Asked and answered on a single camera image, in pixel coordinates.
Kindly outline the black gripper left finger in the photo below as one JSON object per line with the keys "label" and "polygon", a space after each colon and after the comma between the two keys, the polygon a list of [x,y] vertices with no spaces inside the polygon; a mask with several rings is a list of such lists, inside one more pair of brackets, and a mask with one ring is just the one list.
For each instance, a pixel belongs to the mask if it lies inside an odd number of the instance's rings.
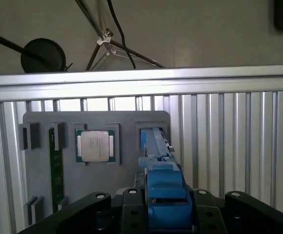
{"label": "black gripper left finger", "polygon": [[111,197],[94,192],[22,231],[23,234],[145,234],[143,192],[128,188]]}

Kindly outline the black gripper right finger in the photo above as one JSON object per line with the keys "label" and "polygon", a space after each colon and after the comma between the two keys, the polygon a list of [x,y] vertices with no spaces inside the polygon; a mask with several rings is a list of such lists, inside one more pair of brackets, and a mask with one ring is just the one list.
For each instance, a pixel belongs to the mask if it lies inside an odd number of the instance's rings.
{"label": "black gripper right finger", "polygon": [[195,189],[192,198],[197,234],[283,234],[283,213],[244,192]]}

